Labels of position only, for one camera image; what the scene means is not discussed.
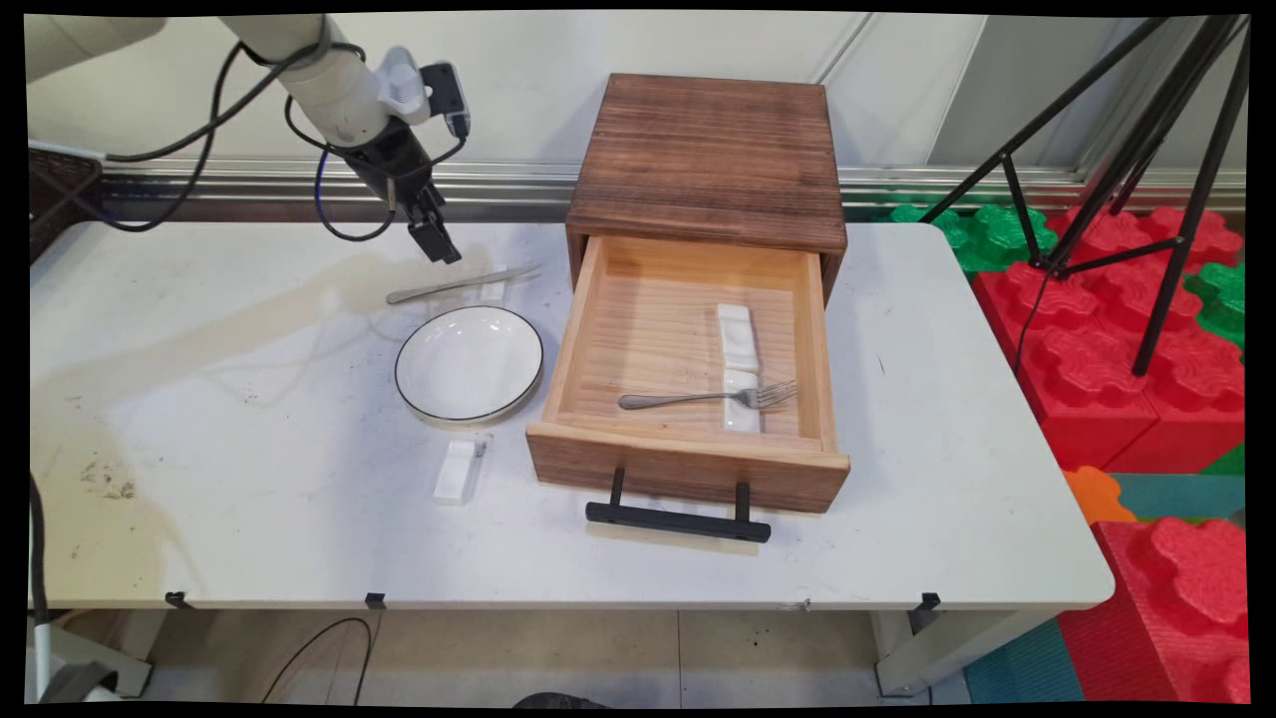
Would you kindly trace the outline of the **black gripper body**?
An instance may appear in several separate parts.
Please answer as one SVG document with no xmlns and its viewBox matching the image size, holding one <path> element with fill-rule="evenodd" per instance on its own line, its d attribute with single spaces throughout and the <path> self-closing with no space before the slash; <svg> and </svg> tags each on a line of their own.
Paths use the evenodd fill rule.
<svg viewBox="0 0 1276 718">
<path fill-rule="evenodd" d="M 388 120 L 387 128 L 371 142 L 352 149 L 336 149 L 336 156 L 379 199 L 394 205 L 441 204 L 441 193 L 433 182 L 434 161 L 402 120 Z"/>
</svg>

